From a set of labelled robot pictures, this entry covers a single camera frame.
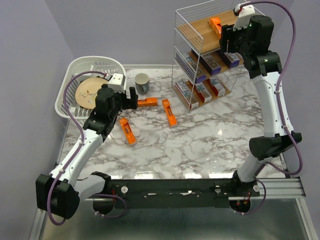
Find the purple silver toothpaste box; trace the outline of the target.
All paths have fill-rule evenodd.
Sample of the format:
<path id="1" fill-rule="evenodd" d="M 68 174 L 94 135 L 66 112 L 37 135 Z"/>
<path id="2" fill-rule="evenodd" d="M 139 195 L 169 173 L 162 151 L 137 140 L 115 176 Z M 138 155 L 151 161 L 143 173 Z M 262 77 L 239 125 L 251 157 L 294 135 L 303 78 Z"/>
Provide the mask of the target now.
<path id="1" fill-rule="evenodd" d="M 213 76 L 221 72 L 221 65 L 212 55 L 205 54 L 204 56 L 199 57 L 193 49 L 188 54 L 193 60 L 194 65 L 197 67 L 198 76 L 204 74 Z"/>
<path id="2" fill-rule="evenodd" d="M 197 67 L 197 64 L 188 55 L 188 53 L 176 52 L 175 60 L 178 62 L 180 67 L 184 70 L 184 72 L 189 77 L 189 79 L 194 81 L 194 83 L 199 84 L 206 79 L 206 74 L 200 68 Z"/>
<path id="3" fill-rule="evenodd" d="M 235 68 L 240 64 L 240 58 L 236 53 L 221 52 L 221 50 L 217 50 L 216 53 L 229 69 Z"/>

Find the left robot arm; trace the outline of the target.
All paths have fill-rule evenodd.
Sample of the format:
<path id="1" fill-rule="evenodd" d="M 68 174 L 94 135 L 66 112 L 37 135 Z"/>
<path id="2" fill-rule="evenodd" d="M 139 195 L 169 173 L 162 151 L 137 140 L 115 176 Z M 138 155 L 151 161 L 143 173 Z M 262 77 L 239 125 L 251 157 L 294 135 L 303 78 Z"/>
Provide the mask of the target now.
<path id="1" fill-rule="evenodd" d="M 81 181 L 78 177 L 89 158 L 113 130 L 121 112 L 138 107 L 138 95 L 134 87 L 130 87 L 130 96 L 127 97 L 127 78 L 124 74 L 104 73 L 102 79 L 107 83 L 97 91 L 95 107 L 83 126 L 68 113 L 80 131 L 77 142 L 61 163 L 48 175 L 40 174 L 35 181 L 37 208 L 46 211 L 56 226 L 62 225 L 75 214 L 81 200 L 95 194 L 101 198 L 110 194 L 109 175 L 97 172 Z"/>

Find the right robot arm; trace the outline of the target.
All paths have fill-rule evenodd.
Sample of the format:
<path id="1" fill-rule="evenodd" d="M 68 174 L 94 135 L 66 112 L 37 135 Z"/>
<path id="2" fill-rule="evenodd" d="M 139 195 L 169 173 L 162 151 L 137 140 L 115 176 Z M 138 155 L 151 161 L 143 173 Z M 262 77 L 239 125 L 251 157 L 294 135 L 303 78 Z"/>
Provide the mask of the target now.
<path id="1" fill-rule="evenodd" d="M 240 29 L 234 24 L 221 28 L 220 50 L 241 55 L 258 93 L 264 127 L 263 136 L 249 140 L 250 154 L 233 175 L 236 180 L 230 183 L 230 191 L 236 196 L 247 192 L 247 183 L 255 181 L 265 164 L 302 141 L 287 113 L 279 82 L 284 72 L 280 56 L 269 50 L 273 29 L 272 19 L 265 15 L 251 16 Z"/>

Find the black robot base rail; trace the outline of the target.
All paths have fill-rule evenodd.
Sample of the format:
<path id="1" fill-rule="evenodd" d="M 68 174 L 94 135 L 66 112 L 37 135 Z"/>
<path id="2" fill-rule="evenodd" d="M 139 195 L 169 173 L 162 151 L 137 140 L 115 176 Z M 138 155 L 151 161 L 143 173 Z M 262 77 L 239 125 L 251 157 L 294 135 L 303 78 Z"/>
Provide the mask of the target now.
<path id="1" fill-rule="evenodd" d="M 114 193 L 128 209 L 228 208 L 230 201 L 260 196 L 255 180 L 242 183 L 232 178 L 110 179 L 100 192 Z"/>

